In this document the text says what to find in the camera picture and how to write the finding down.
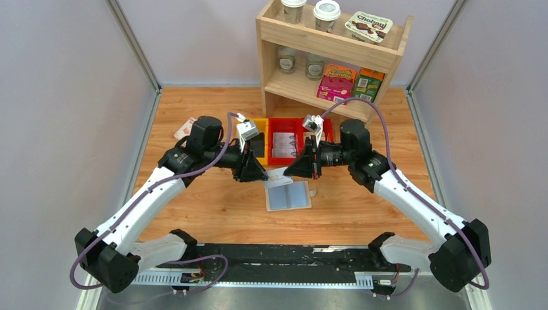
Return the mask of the yellow plastic bin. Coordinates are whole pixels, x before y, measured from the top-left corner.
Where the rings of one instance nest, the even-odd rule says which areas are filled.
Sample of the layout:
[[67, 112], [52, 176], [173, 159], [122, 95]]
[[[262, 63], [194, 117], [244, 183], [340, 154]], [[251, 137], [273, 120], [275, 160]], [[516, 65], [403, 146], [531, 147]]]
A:
[[269, 134], [269, 119], [268, 118], [251, 118], [255, 122], [259, 130], [259, 135], [250, 140], [251, 149], [254, 152], [256, 159], [262, 164], [268, 164], [268, 134]]

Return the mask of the beige card holder wallet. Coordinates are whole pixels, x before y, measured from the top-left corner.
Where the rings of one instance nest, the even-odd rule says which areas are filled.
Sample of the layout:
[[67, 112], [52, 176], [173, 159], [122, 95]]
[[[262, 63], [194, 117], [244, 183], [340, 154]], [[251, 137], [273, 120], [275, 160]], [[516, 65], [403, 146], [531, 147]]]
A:
[[317, 189], [310, 187], [308, 181], [296, 181], [291, 184], [265, 189], [266, 210], [268, 212], [309, 209], [311, 199]]

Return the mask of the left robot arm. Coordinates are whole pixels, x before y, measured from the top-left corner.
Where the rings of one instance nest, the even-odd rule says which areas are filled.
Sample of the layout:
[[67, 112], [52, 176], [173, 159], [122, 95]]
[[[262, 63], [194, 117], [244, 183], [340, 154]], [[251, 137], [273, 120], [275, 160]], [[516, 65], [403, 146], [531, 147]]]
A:
[[196, 240], [180, 229], [150, 242], [139, 242], [138, 238], [173, 198], [212, 167], [230, 169], [234, 180], [241, 183], [268, 180], [249, 145], [260, 133], [255, 122], [232, 112], [227, 119], [238, 123], [224, 128], [212, 116], [197, 118], [190, 133], [165, 151], [145, 184], [116, 214], [96, 229], [83, 228], [75, 235], [78, 257], [69, 271], [74, 287], [91, 288], [78, 283], [77, 267], [97, 280], [95, 288], [119, 293], [150, 268], [171, 263], [188, 268], [195, 264]]

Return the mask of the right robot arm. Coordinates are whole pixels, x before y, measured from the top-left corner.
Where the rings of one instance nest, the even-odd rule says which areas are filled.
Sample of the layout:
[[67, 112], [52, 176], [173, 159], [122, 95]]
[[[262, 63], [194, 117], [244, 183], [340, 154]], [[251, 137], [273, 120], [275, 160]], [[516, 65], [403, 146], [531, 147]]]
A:
[[455, 293], [485, 274], [492, 258], [489, 230], [482, 221], [466, 221], [418, 189], [390, 159], [373, 150], [362, 121], [342, 122], [339, 143], [321, 139], [323, 125], [320, 116], [305, 117], [302, 126], [312, 135], [284, 175], [317, 179], [326, 167], [345, 166], [358, 185], [391, 203], [428, 237], [420, 242], [384, 232], [368, 245], [374, 269], [382, 271], [395, 264], [429, 269], [444, 288]]

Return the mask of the red plastic bin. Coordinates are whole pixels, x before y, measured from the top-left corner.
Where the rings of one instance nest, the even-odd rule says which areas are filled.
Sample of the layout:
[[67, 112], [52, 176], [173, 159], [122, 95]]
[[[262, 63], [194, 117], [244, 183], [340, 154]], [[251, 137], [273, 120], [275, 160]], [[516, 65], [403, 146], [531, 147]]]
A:
[[[302, 118], [301, 121], [302, 121], [303, 130], [302, 130], [302, 134], [300, 134], [300, 138], [302, 139], [302, 141], [298, 142], [298, 145], [299, 145], [298, 149], [297, 149], [298, 153], [300, 153], [302, 151], [302, 149], [304, 148], [306, 138], [315, 137], [315, 134], [313, 132], [310, 132], [308, 129], [306, 129], [304, 127], [304, 123], [306, 122], [306, 120], [304, 118]], [[322, 134], [321, 134], [320, 138], [316, 139], [317, 145], [319, 145], [319, 143], [322, 142], [322, 141], [326, 141], [326, 142], [330, 142], [330, 143], [334, 142], [333, 126], [332, 126], [331, 119], [325, 119], [324, 120]]]
[[304, 144], [302, 118], [269, 118], [269, 165], [287, 166], [299, 155]]

